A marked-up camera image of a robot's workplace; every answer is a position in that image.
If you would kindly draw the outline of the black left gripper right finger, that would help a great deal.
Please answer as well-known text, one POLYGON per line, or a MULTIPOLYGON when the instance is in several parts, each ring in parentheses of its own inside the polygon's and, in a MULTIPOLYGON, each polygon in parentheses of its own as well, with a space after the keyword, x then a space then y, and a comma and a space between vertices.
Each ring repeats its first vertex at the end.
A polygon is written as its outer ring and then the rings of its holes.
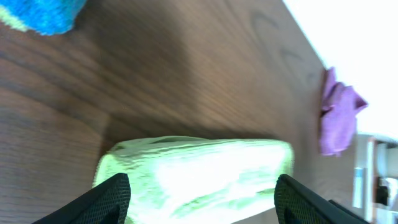
POLYGON ((333 200, 325 200, 287 174, 279 176, 274 192, 280 224, 368 224, 333 200))

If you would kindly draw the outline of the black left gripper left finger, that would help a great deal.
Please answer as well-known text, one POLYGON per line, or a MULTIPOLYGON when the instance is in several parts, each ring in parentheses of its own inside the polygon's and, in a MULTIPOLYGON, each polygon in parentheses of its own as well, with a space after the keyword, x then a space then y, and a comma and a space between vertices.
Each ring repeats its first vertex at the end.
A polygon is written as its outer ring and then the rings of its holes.
POLYGON ((123 224, 130 199, 128 176, 118 173, 34 224, 123 224))

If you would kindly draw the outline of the light green microfiber cloth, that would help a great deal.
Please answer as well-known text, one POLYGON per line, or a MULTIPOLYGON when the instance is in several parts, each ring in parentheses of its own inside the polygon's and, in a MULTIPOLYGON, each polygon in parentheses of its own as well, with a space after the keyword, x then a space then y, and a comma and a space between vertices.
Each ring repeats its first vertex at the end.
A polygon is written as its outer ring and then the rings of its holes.
POLYGON ((234 223, 272 209, 277 179, 293 167, 280 140, 164 136, 117 143, 93 183, 127 174, 128 223, 234 223))

